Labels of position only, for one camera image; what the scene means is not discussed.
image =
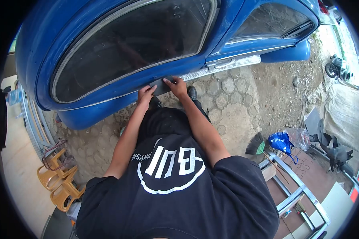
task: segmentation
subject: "plastic chair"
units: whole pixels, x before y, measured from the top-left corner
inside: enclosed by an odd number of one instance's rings
[[[51,167],[52,169],[57,168],[58,166],[61,165],[57,160],[63,153],[65,153],[66,150],[67,150],[66,148],[63,148],[55,156],[53,156],[53,158],[50,160],[52,163],[52,167]],[[45,166],[41,166],[38,168],[37,176],[38,176],[38,179],[40,180],[41,184],[44,186],[44,188],[48,189],[49,191],[53,190],[54,186],[57,184],[57,182],[59,182],[59,179],[65,179],[69,174],[71,174],[77,170],[77,165],[75,165],[71,169],[65,170],[65,172],[63,169],[59,168],[56,171],[47,170],[46,172],[41,174],[40,170],[43,167],[45,167]],[[56,179],[56,181],[51,186],[48,186],[49,182],[56,175],[58,176],[59,179]]]
[[[79,191],[73,184],[73,175],[76,173],[77,169],[75,169],[71,174],[68,175],[68,177],[62,182],[60,186],[58,186],[50,195],[50,199],[52,200],[52,203],[63,212],[66,212],[69,210],[70,206],[72,205],[73,201],[75,199],[78,199],[82,196],[82,194],[85,192],[86,186]],[[64,203],[66,199],[71,196],[70,202],[67,204],[67,206],[64,206]]]
[[[51,169],[55,169],[61,165],[57,160],[63,153],[65,153],[66,150],[67,150],[66,148],[63,148],[55,156],[53,156],[53,158],[50,160],[50,162],[52,164]],[[67,171],[64,171],[64,170],[65,169],[59,168],[58,170],[55,171],[55,172],[57,172],[59,178],[61,178],[61,179],[65,179],[73,171],[76,171],[77,165],[75,165],[74,167],[72,167],[71,169],[69,169]]]
[[[48,186],[48,184],[53,177],[58,176],[57,171],[46,170],[44,173],[40,173],[40,169],[42,169],[43,167],[45,166],[43,165],[38,168],[37,177],[40,180],[41,184],[44,186],[44,188],[48,189],[49,191],[52,191],[59,180],[56,179],[56,181],[51,186]]]

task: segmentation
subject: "green broom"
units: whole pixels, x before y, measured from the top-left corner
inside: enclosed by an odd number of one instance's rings
[[[282,177],[286,180],[288,184],[290,184],[287,179],[283,176],[282,172],[277,168],[277,166],[274,164],[273,160],[267,156],[267,154],[264,153],[264,148],[266,146],[266,143],[263,140],[263,136],[261,132],[258,132],[251,140],[249,145],[246,148],[246,154],[248,155],[260,155],[263,154],[266,156],[266,158],[274,165],[274,167],[278,170],[278,172],[282,175]]]

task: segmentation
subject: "hand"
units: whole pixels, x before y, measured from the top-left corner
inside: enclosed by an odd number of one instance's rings
[[[168,79],[163,79],[163,81],[170,87],[170,90],[173,92],[177,98],[181,99],[183,96],[187,96],[187,89],[186,89],[186,83],[183,81],[183,79],[173,76],[174,81],[176,82],[173,84]]]
[[[149,85],[143,87],[138,91],[137,105],[143,105],[149,108],[150,99],[153,98],[153,92],[157,89],[157,85],[150,88]]]

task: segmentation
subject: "car window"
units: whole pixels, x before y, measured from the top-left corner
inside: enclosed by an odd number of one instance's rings
[[[112,13],[62,60],[53,82],[53,98],[73,102],[137,71],[197,54],[215,1],[142,0]],[[134,10],[120,14],[133,6]]]
[[[250,13],[231,41],[253,37],[281,37],[308,18],[283,4],[265,3]]]

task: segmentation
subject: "black shoe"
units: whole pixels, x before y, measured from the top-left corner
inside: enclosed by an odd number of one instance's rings
[[[158,109],[158,108],[162,108],[162,102],[156,96],[154,96],[153,98],[150,99],[149,109]]]
[[[191,98],[192,101],[197,99],[197,90],[194,86],[189,86],[187,88],[187,95]]]

